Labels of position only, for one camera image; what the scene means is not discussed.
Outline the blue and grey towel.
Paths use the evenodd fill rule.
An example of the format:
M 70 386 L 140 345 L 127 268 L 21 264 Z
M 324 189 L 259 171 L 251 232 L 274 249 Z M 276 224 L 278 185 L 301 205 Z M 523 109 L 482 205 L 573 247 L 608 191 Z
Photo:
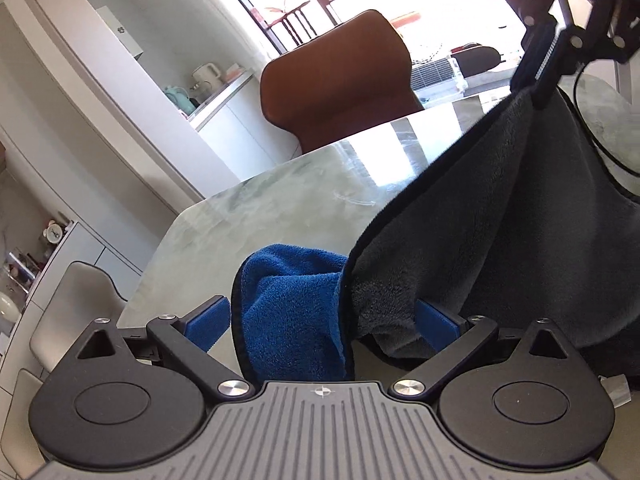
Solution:
M 511 94 L 371 221 L 348 255 L 274 244 L 236 274 L 241 374 L 341 382 L 352 343 L 410 370 L 435 351 L 418 301 L 522 330 L 548 318 L 603 376 L 639 373 L 639 200 L 574 104 Z

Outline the grey chair left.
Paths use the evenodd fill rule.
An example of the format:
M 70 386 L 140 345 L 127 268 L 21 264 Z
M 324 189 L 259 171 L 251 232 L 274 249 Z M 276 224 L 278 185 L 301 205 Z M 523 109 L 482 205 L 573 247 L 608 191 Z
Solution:
M 90 323 L 96 318 L 117 321 L 125 306 L 126 299 L 105 271 L 74 261 L 43 311 L 30 351 L 50 373 Z

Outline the grey chair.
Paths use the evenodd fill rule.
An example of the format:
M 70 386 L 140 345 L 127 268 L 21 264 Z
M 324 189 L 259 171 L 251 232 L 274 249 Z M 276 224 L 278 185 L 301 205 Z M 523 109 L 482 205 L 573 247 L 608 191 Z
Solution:
M 20 479 L 28 479 L 46 462 L 28 421 L 30 404 L 41 385 L 42 381 L 28 370 L 18 372 L 2 431 L 2 453 Z
M 117 321 L 125 306 L 126 299 L 105 271 L 74 261 L 43 311 L 30 351 L 50 373 L 90 323 L 96 318 Z

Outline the white air heater unit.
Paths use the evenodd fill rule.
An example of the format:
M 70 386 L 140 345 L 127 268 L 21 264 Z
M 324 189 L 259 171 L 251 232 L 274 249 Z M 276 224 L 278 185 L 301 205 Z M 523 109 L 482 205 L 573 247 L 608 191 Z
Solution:
M 449 84 L 453 82 L 457 87 L 465 84 L 465 78 L 458 62 L 452 57 L 436 58 L 431 61 L 414 61 L 411 66 L 411 88 L 414 91 L 434 86 L 435 84 Z

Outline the white sideboard cabinet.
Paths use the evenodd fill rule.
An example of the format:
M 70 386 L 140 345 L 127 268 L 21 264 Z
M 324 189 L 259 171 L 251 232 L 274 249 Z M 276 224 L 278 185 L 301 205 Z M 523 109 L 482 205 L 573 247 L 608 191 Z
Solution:
M 66 269 L 74 261 L 88 263 L 105 271 L 126 301 L 136 290 L 141 278 L 135 266 L 116 255 L 81 223 L 73 224 L 36 278 L 35 285 L 27 295 L 26 309 L 1 358 L 2 412 L 9 409 L 20 370 L 28 370 L 39 379 L 47 374 L 30 351 L 29 341 Z

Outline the small alarm clock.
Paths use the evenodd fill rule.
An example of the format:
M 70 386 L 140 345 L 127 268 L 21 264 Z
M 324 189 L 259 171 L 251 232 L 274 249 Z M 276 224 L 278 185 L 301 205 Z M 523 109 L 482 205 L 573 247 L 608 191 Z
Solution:
M 64 226 L 61 226 L 55 220 L 50 220 L 49 223 L 47 224 L 46 228 L 42 232 L 42 236 L 43 236 L 44 240 L 48 244 L 53 245 L 53 246 L 56 246 L 57 244 L 60 244 L 61 240 L 64 237 L 64 235 L 65 235 Z

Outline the brown leather chair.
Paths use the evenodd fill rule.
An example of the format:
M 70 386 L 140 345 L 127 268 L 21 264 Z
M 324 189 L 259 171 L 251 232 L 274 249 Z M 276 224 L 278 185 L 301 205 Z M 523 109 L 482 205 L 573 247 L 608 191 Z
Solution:
M 409 51 L 392 24 L 367 10 L 271 61 L 260 106 L 304 154 L 423 110 Z

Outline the grey chair right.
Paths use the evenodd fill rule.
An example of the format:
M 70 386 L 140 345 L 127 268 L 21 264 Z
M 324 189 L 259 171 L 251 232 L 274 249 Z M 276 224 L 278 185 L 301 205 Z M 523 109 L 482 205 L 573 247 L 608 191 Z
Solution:
M 20 479 L 28 479 L 46 462 L 28 421 L 30 404 L 41 385 L 42 381 L 28 370 L 18 372 L 2 431 L 2 453 Z

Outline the white kitchen counter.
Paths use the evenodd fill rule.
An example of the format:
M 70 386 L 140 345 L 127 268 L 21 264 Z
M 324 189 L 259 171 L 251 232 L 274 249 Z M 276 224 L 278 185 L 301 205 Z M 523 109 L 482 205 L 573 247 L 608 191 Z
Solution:
M 296 136 L 270 124 L 262 114 L 259 82 L 251 72 L 209 98 L 189 122 L 240 181 L 302 154 Z

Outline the teal kettle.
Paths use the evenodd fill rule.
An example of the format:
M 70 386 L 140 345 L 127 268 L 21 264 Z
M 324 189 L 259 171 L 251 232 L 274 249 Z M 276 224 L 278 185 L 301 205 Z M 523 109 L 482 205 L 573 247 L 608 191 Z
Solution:
M 189 93 L 181 87 L 167 86 L 163 88 L 164 95 L 169 101 L 181 110 L 186 116 L 190 116 L 196 110 L 196 106 L 191 102 Z

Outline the white electric kettle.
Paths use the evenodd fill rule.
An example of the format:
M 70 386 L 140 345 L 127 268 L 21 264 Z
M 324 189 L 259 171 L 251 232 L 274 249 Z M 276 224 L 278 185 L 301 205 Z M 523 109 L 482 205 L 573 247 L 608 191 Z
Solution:
M 196 84 L 210 94 L 216 93 L 224 85 L 221 70 L 212 62 L 198 66 L 192 76 Z

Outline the white wall box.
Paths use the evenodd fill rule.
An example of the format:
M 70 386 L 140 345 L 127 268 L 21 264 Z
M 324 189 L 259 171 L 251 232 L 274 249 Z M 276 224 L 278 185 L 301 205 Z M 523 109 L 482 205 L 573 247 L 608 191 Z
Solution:
M 134 40 L 134 37 L 130 35 L 128 29 L 116 18 L 115 14 L 107 7 L 101 6 L 96 9 L 96 13 L 102 18 L 105 24 L 107 24 L 108 28 L 114 32 L 114 35 L 118 38 L 118 40 L 122 43 L 122 45 L 127 49 L 127 51 L 138 60 L 140 56 L 143 54 L 143 49 L 140 47 L 140 44 Z

